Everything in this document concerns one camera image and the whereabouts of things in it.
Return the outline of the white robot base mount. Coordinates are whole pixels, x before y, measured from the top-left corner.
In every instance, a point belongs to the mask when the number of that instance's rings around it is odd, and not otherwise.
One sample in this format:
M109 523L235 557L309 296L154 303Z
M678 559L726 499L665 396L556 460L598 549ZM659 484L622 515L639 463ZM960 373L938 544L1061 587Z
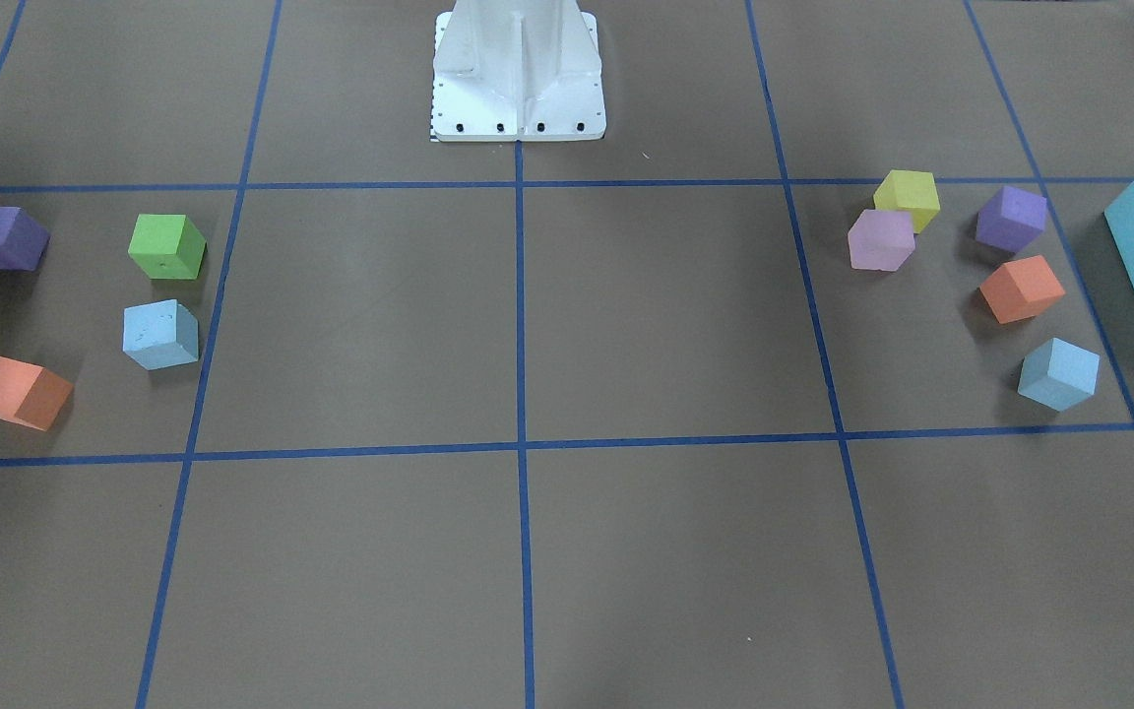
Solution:
M456 1L433 40L432 140L603 138L599 24L576 1Z

